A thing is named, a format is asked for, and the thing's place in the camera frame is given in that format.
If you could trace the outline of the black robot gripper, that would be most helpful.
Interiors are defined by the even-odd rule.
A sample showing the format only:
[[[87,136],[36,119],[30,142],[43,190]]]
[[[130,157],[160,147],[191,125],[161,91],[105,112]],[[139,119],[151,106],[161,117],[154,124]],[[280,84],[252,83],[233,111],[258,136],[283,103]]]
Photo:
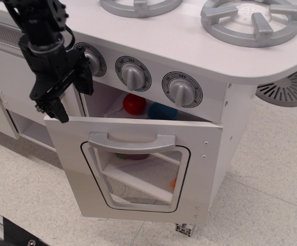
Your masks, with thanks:
[[[59,97],[73,84],[79,93],[92,95],[93,80],[89,60],[84,48],[66,50],[64,39],[39,49],[30,44],[26,35],[19,40],[20,49],[36,81],[30,93],[39,112],[46,112],[61,123],[69,121]]]

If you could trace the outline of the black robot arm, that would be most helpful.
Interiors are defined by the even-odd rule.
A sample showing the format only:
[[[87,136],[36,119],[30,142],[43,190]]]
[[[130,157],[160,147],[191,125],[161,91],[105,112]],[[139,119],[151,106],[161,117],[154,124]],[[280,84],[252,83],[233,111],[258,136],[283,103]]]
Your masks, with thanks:
[[[36,76],[30,99],[39,112],[68,122],[60,96],[70,85],[87,95],[94,89],[84,47],[75,48],[74,37],[65,46],[62,32],[73,34],[66,25],[66,6],[60,1],[4,1],[4,5],[23,33],[18,45]]]

